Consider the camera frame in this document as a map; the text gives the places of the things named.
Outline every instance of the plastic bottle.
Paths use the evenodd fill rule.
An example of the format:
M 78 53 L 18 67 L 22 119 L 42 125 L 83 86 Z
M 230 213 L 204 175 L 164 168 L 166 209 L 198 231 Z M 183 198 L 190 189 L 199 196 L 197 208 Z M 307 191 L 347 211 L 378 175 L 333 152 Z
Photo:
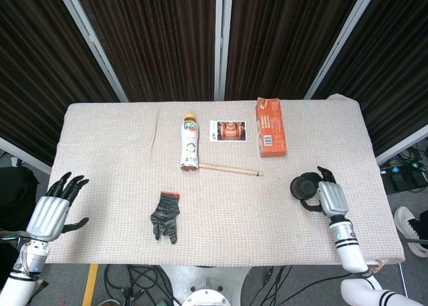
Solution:
M 199 127 L 194 114 L 186 114 L 181 126 L 181 161 L 180 168 L 186 171 L 196 170 L 198 163 Z

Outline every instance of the orange box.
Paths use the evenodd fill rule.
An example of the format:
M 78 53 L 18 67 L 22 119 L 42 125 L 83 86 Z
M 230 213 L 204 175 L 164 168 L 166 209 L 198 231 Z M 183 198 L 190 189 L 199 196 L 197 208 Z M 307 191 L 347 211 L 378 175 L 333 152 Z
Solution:
M 285 156 L 286 134 L 282 124 L 281 102 L 279 99 L 257 99 L 255 107 L 259 150 L 261 157 Z

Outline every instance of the dark curtain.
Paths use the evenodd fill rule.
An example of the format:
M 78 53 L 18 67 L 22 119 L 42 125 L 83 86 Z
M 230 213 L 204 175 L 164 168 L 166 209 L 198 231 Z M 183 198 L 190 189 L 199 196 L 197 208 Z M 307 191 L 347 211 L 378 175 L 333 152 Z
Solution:
M 213 100 L 215 0 L 80 0 L 130 101 Z
M 356 0 L 233 0 L 226 100 L 301 99 Z
M 0 0 L 0 136 L 52 164 L 75 102 L 117 102 L 62 0 Z
M 372 0 L 314 98 L 360 102 L 376 155 L 428 124 L 428 0 Z

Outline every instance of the orange bottle cap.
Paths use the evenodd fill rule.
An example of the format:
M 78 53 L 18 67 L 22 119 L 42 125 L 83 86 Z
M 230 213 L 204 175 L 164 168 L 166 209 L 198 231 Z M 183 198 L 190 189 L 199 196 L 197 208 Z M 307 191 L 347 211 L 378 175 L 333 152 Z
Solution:
M 194 119 L 194 120 L 196 120 L 196 117 L 195 117 L 195 115 L 194 115 L 194 114 L 186 114 L 186 115 L 185 115 L 185 118 L 190 118 L 190 119 Z

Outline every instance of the textured cloth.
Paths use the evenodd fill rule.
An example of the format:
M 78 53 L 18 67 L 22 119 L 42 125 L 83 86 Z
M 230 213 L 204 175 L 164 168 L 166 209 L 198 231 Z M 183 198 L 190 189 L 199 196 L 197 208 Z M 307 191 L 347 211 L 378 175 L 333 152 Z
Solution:
M 341 185 L 366 260 L 404 260 L 380 170 L 358 103 L 282 101 L 288 152 L 260 158 L 255 101 L 74 104 L 68 108 L 50 182 L 65 172 L 89 183 L 54 241 L 51 263 L 257 266 L 339 263 L 323 214 L 292 198 L 291 181 L 317 166 Z M 199 160 L 259 170 L 249 176 L 179 168 L 181 123 L 199 125 Z M 245 120 L 247 142 L 210 142 L 210 120 Z M 159 192 L 180 194 L 179 240 L 153 239 Z M 315 198 L 308 201 L 315 203 Z

